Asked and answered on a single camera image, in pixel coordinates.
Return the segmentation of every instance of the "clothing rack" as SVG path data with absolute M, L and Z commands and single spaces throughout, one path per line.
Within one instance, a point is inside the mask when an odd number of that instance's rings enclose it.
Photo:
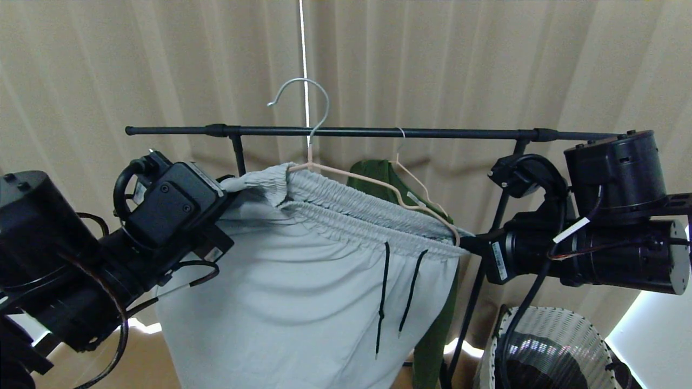
M 311 128 L 306 127 L 246 127 L 239 125 L 213 124 L 204 127 L 126 127 L 127 135 L 143 134 L 183 134 L 183 135 L 209 135 L 220 138 L 229 138 L 233 143 L 233 152 L 238 166 L 238 174 L 243 175 L 245 170 L 245 157 L 243 155 L 243 135 L 254 136 L 308 136 Z M 604 134 L 596 132 L 560 132 L 548 128 L 534 129 L 424 129 L 396 127 L 320 127 L 318 136 L 347 136 L 347 137 L 372 137 L 372 138 L 401 138 L 402 130 L 406 138 L 446 138 L 446 139 L 498 139 L 514 140 L 512 154 L 524 154 L 526 146 L 531 142 L 552 141 L 598 141 L 616 136 L 616 134 Z M 498 207 L 495 210 L 492 230 L 496 230 L 502 223 L 504 211 L 507 208 L 509 193 L 502 191 Z M 478 268 L 478 273 L 473 282 L 471 295 L 469 296 L 464 320 L 459 331 L 459 340 L 454 350 L 454 355 L 449 366 L 444 361 L 440 369 L 440 384 L 443 389 L 451 389 L 451 379 L 459 361 L 462 351 L 462 343 L 466 338 L 468 326 L 471 323 L 473 310 L 480 295 L 480 289 L 485 278 L 483 266 Z

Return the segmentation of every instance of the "beige hanger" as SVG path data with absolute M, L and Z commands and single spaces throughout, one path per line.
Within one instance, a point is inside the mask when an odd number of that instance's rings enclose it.
M 399 162 L 399 152 L 401 151 L 401 148 L 403 147 L 403 142 L 406 140 L 406 133 L 403 131 L 403 128 L 397 127 L 399 131 L 403 134 L 403 140 L 401 141 L 401 144 L 397 148 L 397 156 L 394 158 L 394 164 L 396 166 L 399 166 L 404 172 L 406 172 L 409 176 L 413 177 L 414 180 L 423 188 L 423 191 L 426 193 L 426 200 L 428 200 L 428 203 L 431 203 L 432 205 L 436 206 L 437 209 L 442 211 L 447 218 L 449 218 L 449 214 L 447 214 L 447 211 L 442 208 L 441 205 L 438 203 L 434 202 L 433 200 L 430 200 L 430 193 L 428 192 L 428 188 L 421 182 L 421 180 L 418 179 L 418 177 L 414 176 L 413 173 L 409 172 L 408 169 L 404 165 Z
M 387 189 L 390 189 L 397 196 L 397 201 L 399 202 L 400 206 L 402 206 L 408 210 L 422 210 L 426 213 L 429 213 L 431 216 L 433 216 L 435 219 L 439 220 L 442 224 L 444 224 L 447 228 L 449 228 L 450 231 L 452 231 L 452 235 L 454 235 L 455 245 L 459 246 L 459 242 L 461 241 L 461 239 L 459 238 L 459 232 L 457 231 L 456 227 L 454 227 L 452 224 L 450 224 L 448 221 L 446 221 L 440 215 L 433 212 L 431 209 L 429 209 L 427 207 L 409 206 L 408 204 L 405 204 L 403 202 L 402 197 L 401 197 L 401 193 L 394 186 L 391 186 L 390 184 L 388 184 L 386 182 L 382 182 L 382 181 L 379 181 L 376 179 L 371 179 L 370 177 L 361 176 L 359 174 L 354 174 L 351 172 L 346 172 L 344 170 L 330 168 L 329 166 L 325 166 L 325 165 L 321 165 L 319 163 L 313 162 L 313 159 L 312 159 L 312 140 L 313 140 L 313 137 L 315 136 L 315 132 L 317 131 L 317 129 L 320 128 L 320 126 L 327 120 L 327 116 L 329 115 L 329 95 L 327 94 L 327 91 L 325 91 L 325 89 L 322 88 L 322 85 L 319 85 L 317 82 L 310 80 L 309 78 L 293 78 L 292 80 L 286 81 L 281 86 L 281 88 L 279 88 L 279 91 L 276 93 L 276 98 L 274 98 L 274 101 L 268 103 L 267 106 L 270 107 L 270 106 L 276 104 L 279 101 L 279 97 L 281 97 L 281 93 L 284 91 L 284 89 L 286 89 L 286 87 L 289 84 L 291 84 L 293 82 L 297 82 L 297 81 L 309 82 L 310 84 L 318 87 L 322 91 L 322 93 L 325 95 L 326 106 L 325 106 L 325 115 L 322 117 L 322 120 L 320 120 L 320 122 L 317 123 L 317 125 L 312 129 L 312 131 L 310 131 L 310 135 L 308 138 L 308 145 L 307 145 L 307 163 L 303 163 L 302 165 L 293 166 L 293 167 L 289 168 L 289 172 L 295 172 L 297 170 L 303 170 L 303 169 L 312 170 L 312 168 L 318 168 L 318 169 L 324 170 L 326 172 L 331 172 L 334 174 L 340 174 L 340 175 L 343 175 L 346 177 L 351 177 L 351 178 L 363 180 L 363 181 L 374 183 L 376 185 L 380 185 L 380 186 L 383 186 Z

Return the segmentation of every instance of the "brown floor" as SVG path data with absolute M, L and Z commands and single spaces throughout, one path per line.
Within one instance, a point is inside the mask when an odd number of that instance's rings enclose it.
M 37 389 L 74 388 L 100 373 L 113 357 L 118 342 L 118 333 L 108 338 L 96 351 L 77 353 L 60 345 L 49 359 L 55 364 L 45 376 L 36 374 Z M 455 374 L 454 389 L 470 388 L 476 362 L 464 354 Z M 162 333 L 145 334 L 138 329 L 130 330 L 125 355 L 118 367 L 95 389 L 177 389 L 180 388 L 168 348 Z M 399 373 L 392 389 L 412 389 L 411 370 L 404 368 Z

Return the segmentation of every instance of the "hanger hook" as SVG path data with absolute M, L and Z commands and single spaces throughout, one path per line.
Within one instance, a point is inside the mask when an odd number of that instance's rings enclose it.
M 403 128 L 401 127 L 396 127 L 401 131 L 401 135 L 403 135 L 403 139 L 401 140 L 401 143 L 399 143 L 399 146 L 397 147 L 397 155 L 399 155 L 399 152 L 401 151 L 401 148 L 403 147 L 403 143 L 406 141 L 406 133 L 403 131 Z
M 322 91 L 322 94 L 325 95 L 325 101 L 327 102 L 327 105 L 325 106 L 325 115 L 322 117 L 322 120 L 320 120 L 320 122 L 317 123 L 317 125 L 315 127 L 313 127 L 312 131 L 310 131 L 310 135 L 309 135 L 309 139 L 308 139 L 308 145 L 312 145 L 312 137 L 315 135 L 315 132 L 317 131 L 317 129 L 320 128 L 322 126 L 322 124 L 324 124 L 324 122 L 327 120 L 327 116 L 329 115 L 329 95 L 327 94 L 327 91 L 325 91 L 325 89 L 322 88 L 322 85 L 320 85 L 316 81 L 310 80 L 309 78 L 303 78 L 303 77 L 293 78 L 292 80 L 288 80 L 288 81 L 284 82 L 284 84 L 279 88 L 279 91 L 276 93 L 276 97 L 274 98 L 274 101 L 268 103 L 266 106 L 271 107 L 272 105 L 279 102 L 279 98 L 281 97 L 281 93 L 284 92 L 284 89 L 286 89 L 286 87 L 289 84 L 291 84 L 293 82 L 298 82 L 298 81 L 309 82 L 310 84 L 318 87 Z

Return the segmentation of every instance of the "black drawstring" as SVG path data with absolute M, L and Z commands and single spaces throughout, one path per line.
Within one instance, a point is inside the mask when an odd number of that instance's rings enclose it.
M 380 299 L 380 321 L 377 323 L 377 341 L 375 342 L 375 359 L 380 352 L 380 334 L 382 332 L 382 320 L 385 318 L 385 292 L 387 291 L 387 273 L 389 273 L 389 242 L 385 242 L 385 273 L 382 277 L 382 298 Z
M 418 256 L 418 262 L 416 262 L 416 270 L 413 272 L 413 279 L 411 280 L 411 290 L 408 292 L 408 301 L 406 302 L 406 309 L 403 311 L 403 318 L 401 318 L 401 323 L 399 323 L 399 336 L 401 336 L 401 330 L 403 329 L 403 324 L 406 323 L 406 316 L 408 316 L 408 310 L 411 308 L 411 300 L 413 299 L 413 288 L 416 286 L 416 278 L 418 277 L 418 269 L 421 267 L 421 262 L 423 261 L 423 256 L 428 251 L 425 250 Z

